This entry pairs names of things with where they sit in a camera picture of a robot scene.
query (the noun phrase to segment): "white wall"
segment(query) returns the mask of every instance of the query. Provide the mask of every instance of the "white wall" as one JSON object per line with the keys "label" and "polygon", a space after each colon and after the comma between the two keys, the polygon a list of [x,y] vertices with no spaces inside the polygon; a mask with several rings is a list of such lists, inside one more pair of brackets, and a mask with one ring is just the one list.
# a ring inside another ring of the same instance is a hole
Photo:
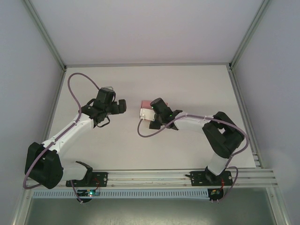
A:
{"label": "white wall", "polygon": [[0,223],[8,225],[27,148],[42,139],[61,73],[20,0],[1,1],[0,68]]}
{"label": "white wall", "polygon": [[230,62],[262,0],[32,0],[67,65]]}
{"label": "white wall", "polygon": [[273,0],[236,67],[262,158],[300,224],[300,1]]}
{"label": "white wall", "polygon": [[[113,86],[116,100],[126,100],[127,111],[110,116],[111,122],[105,129],[93,129],[82,136],[61,158],[62,163],[80,158],[95,170],[205,168],[214,152],[203,134],[166,130],[153,138],[137,135],[142,100],[160,97],[172,110],[181,109],[197,115],[223,111],[244,129],[225,65],[83,67],[67,69],[50,136],[58,133],[78,111],[67,86],[69,76],[75,72],[88,75],[100,87]],[[81,104],[97,94],[93,84],[81,76],[72,77],[71,87]],[[153,133],[146,121],[141,124],[140,131],[144,135]],[[235,156],[231,165],[255,167],[250,147]]]}

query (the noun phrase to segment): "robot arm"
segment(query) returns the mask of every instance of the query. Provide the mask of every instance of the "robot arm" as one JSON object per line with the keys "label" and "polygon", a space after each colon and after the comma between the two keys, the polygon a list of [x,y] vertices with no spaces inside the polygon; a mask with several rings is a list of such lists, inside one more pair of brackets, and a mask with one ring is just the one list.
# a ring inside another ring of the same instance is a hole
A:
{"label": "robot arm", "polygon": [[[161,98],[155,99],[150,105],[155,113],[149,117],[151,120],[150,129],[160,129],[162,125],[166,125],[174,119],[181,117],[171,123],[168,128],[174,130],[192,130],[206,135],[214,150],[214,155],[205,168],[206,179],[209,180],[210,183],[217,181],[225,170],[232,153],[244,140],[244,135],[235,128],[222,123],[194,117],[185,117],[185,115],[187,115],[186,112],[182,110],[172,111]],[[208,117],[234,125],[224,112],[218,112]]]}
{"label": "robot arm", "polygon": [[[113,90],[101,88],[97,97],[83,106],[79,114],[58,134],[41,144],[36,142],[31,144],[28,148],[25,174],[38,155],[47,146],[50,146],[32,168],[29,174],[30,178],[49,189],[55,187],[60,181],[85,180],[85,183],[89,183],[92,167],[80,161],[62,165],[60,159],[81,135],[96,126],[101,128],[109,124],[109,115],[120,114],[126,111],[126,101],[121,99],[119,104],[117,104],[114,101],[115,96],[116,94]],[[105,118],[108,119],[108,123],[99,126]]]}

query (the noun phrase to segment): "purple cable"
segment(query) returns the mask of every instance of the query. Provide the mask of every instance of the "purple cable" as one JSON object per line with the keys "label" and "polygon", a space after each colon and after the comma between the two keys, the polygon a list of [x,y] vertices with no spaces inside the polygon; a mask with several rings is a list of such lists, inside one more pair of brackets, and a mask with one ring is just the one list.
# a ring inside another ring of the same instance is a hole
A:
{"label": "purple cable", "polygon": [[[240,128],[237,127],[236,125],[231,124],[231,123],[228,123],[228,122],[225,122],[225,121],[222,121],[222,120],[217,120],[217,119],[211,118],[211,117],[196,116],[196,115],[189,115],[189,114],[183,115],[183,116],[179,116],[179,117],[173,119],[171,122],[169,122],[168,124],[166,124],[163,128],[161,128],[161,129],[158,130],[157,132],[154,132],[153,134],[150,134],[150,135],[142,135],[142,134],[140,133],[140,125],[141,125],[141,122],[143,121],[143,120],[140,120],[139,124],[137,125],[137,133],[138,133],[139,136],[141,136],[141,137],[152,137],[152,136],[157,135],[158,133],[162,132],[164,129],[166,129],[168,126],[170,126],[170,125],[171,125],[172,123],[174,123],[175,121],[180,120],[180,119],[185,118],[185,117],[199,118],[199,119],[203,119],[203,120],[211,120],[211,121],[214,121],[214,122],[223,123],[223,124],[225,124],[225,125],[228,125],[228,126],[234,128],[234,129],[238,130],[239,132],[241,132],[241,133],[244,135],[244,137],[245,137],[245,139],[246,139],[246,144],[245,144],[245,146],[244,146],[241,150],[239,150],[239,151],[237,151],[237,152],[231,154],[231,156],[229,157],[229,159],[228,159],[228,161],[227,161],[225,167],[227,167],[227,166],[229,165],[229,163],[230,163],[230,161],[232,160],[233,156],[235,156],[235,155],[240,154],[241,152],[243,152],[243,151],[248,147],[248,145],[249,145],[249,138],[248,138],[248,135],[246,134],[246,132],[244,132],[242,129],[240,129]],[[232,190],[232,188],[233,188],[233,186],[234,186],[234,184],[235,184],[235,182],[236,182],[236,180],[237,180],[237,178],[238,178],[239,170],[238,170],[237,167],[235,167],[235,166],[230,166],[230,167],[228,167],[228,169],[235,169],[235,170],[236,170],[236,176],[235,176],[235,179],[234,179],[232,185],[230,186],[229,190],[227,191],[226,195],[225,195],[222,199],[220,199],[219,201],[215,201],[215,202],[220,202],[220,201],[222,201],[226,196],[228,196],[229,192]]]}
{"label": "purple cable", "polygon": [[[81,76],[86,77],[87,79],[89,79],[89,80],[96,86],[96,88],[97,88],[98,90],[100,89],[100,88],[98,87],[98,85],[96,85],[96,83],[95,83],[92,79],[90,79],[87,75],[85,75],[85,74],[82,74],[82,73],[73,73],[73,74],[70,75],[70,77],[69,77],[68,80],[67,80],[67,87],[68,87],[68,89],[69,89],[69,91],[70,91],[70,94],[72,95],[73,99],[75,100],[75,102],[76,102],[77,105],[78,105],[79,113],[78,113],[78,117],[76,118],[75,122],[72,123],[67,129],[65,129],[59,136],[57,136],[57,138],[55,139],[55,141],[58,141],[63,135],[65,135],[66,132],[68,132],[73,126],[75,126],[75,124],[79,121],[79,119],[80,119],[80,117],[81,117],[81,114],[82,114],[82,112],[81,112],[81,105],[80,105],[78,99],[75,97],[75,95],[74,95],[74,93],[73,93],[73,91],[71,90],[71,87],[70,87],[70,80],[71,80],[71,78],[72,78],[74,75],[81,75]],[[28,177],[29,177],[29,174],[31,173],[33,167],[36,165],[36,163],[39,161],[39,159],[40,159],[40,158],[47,152],[47,150],[48,150],[52,145],[54,145],[54,144],[55,144],[54,142],[51,142],[47,147],[45,147],[45,149],[44,149],[44,150],[36,157],[36,159],[33,161],[33,163],[32,163],[31,166],[29,167],[29,169],[28,169],[28,171],[27,171],[27,173],[26,173],[26,175],[25,175],[25,178],[24,178],[24,180],[23,180],[23,188],[24,188],[24,189],[33,189],[33,188],[36,188],[36,187],[38,187],[38,186],[41,185],[41,184],[36,184],[36,185],[31,186],[31,187],[28,187],[28,186],[26,186],[26,181],[27,181],[27,179],[28,179]],[[77,194],[75,188],[74,188],[74,185],[73,185],[73,182],[72,182],[72,181],[71,181],[71,185],[72,185],[72,187],[73,187],[73,190],[74,190],[75,195],[76,195],[76,197],[78,198],[79,202],[82,202],[81,199],[79,198],[79,196],[78,196],[78,194]]]}
{"label": "purple cable", "polygon": [[83,201],[81,200],[81,198],[80,198],[80,197],[79,197],[79,195],[77,194],[77,191],[75,190],[75,187],[74,187],[73,181],[72,181],[72,180],[70,180],[70,182],[71,182],[71,185],[72,185],[73,191],[74,191],[74,193],[75,193],[75,195],[76,195],[77,199],[79,200],[80,204],[81,204],[81,203],[83,203]]}
{"label": "purple cable", "polygon": [[236,180],[238,178],[238,175],[239,175],[239,170],[238,170],[238,168],[236,166],[230,166],[230,167],[228,167],[228,169],[235,169],[236,170],[236,175],[235,175],[235,178],[234,178],[234,180],[232,182],[232,185],[230,186],[230,188],[228,189],[228,191],[226,192],[226,194],[220,200],[216,200],[216,201],[211,200],[211,202],[219,203],[219,202],[223,201],[229,195],[229,193],[231,192],[231,190],[233,189],[233,186],[235,185],[235,182],[236,182]]}

